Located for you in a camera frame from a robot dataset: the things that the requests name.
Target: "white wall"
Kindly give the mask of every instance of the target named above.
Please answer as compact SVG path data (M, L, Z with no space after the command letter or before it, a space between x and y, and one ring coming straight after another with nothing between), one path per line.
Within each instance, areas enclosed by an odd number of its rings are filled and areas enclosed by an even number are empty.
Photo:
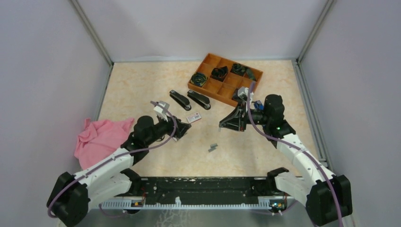
M339 0L302 66L362 227L400 226L401 2Z
M325 0L80 0L113 61L295 58Z
M55 226L48 196L109 67L66 0L4 1L0 31L0 226Z

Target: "wooden tray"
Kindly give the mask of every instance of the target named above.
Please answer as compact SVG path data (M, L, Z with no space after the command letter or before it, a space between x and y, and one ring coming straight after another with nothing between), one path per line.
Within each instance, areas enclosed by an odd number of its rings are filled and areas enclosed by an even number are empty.
M225 104L236 106L237 102L232 100L235 89L240 87L249 88L253 80L249 79L247 73L243 76L232 73L231 69L235 63L237 62L209 53L196 70L196 72L203 73L207 77L206 83L202 87L199 87L191 83L190 79L188 81L188 88ZM214 68L221 68L224 66L228 67L228 74L223 82L210 77ZM251 69L256 78L256 85L254 87L255 91L262 78L263 72L246 65L243 66Z

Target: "beige table surface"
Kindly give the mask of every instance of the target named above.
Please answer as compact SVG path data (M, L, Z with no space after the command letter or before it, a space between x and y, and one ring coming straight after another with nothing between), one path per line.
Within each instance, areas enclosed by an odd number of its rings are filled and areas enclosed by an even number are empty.
M263 71L253 99L263 102L268 94L281 95L286 120L316 157L291 61L239 62ZM252 126L245 132L228 129L218 132L218 122L234 109L232 106L210 99L211 109L205 110L190 100L192 110L187 112L169 96L172 89L186 96L187 82L199 64L200 61L181 61L114 65L100 120L120 121L149 115L157 122L150 101L160 100L168 102L169 111L184 122L192 113L199 112L202 116L181 140L171 140L150 151L132 169L141 176L266 176L268 171L283 166L298 175L290 161ZM209 153L213 143L218 148Z

